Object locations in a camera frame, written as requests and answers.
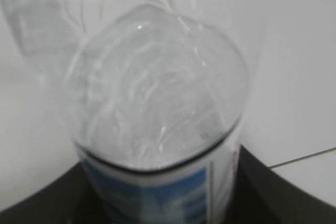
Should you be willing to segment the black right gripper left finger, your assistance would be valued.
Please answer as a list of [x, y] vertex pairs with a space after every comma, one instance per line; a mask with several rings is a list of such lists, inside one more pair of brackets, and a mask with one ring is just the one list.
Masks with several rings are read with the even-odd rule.
[[1, 223], [110, 223], [81, 164], [1, 211]]

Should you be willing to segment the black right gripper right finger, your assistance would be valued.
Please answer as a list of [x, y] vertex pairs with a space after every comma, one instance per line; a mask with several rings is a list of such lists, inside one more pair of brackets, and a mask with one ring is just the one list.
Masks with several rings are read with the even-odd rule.
[[335, 207], [286, 181], [241, 147], [225, 223], [335, 223]]

